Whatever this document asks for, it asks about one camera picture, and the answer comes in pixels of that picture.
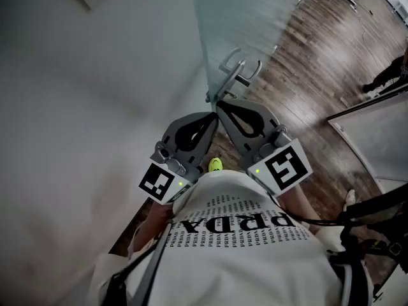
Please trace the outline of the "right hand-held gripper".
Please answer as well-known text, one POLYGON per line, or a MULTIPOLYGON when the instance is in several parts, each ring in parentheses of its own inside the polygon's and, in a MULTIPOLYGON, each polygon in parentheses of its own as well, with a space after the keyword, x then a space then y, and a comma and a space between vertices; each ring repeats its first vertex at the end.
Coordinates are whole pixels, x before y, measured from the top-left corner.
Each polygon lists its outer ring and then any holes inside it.
POLYGON ((241 155, 239 167, 271 196, 282 195, 312 174, 299 139, 278 126, 265 105, 228 99, 216 103, 216 113, 241 155))

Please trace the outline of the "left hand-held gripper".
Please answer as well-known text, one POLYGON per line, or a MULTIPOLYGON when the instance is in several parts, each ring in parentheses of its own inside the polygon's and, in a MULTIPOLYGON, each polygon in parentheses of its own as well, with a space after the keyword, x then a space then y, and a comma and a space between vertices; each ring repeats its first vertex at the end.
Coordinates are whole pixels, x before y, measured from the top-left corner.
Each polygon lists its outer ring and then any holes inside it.
POLYGON ((175 202, 197 183, 219 118, 215 112, 191 113, 173 121, 157 142, 138 187, 161 205, 175 202))

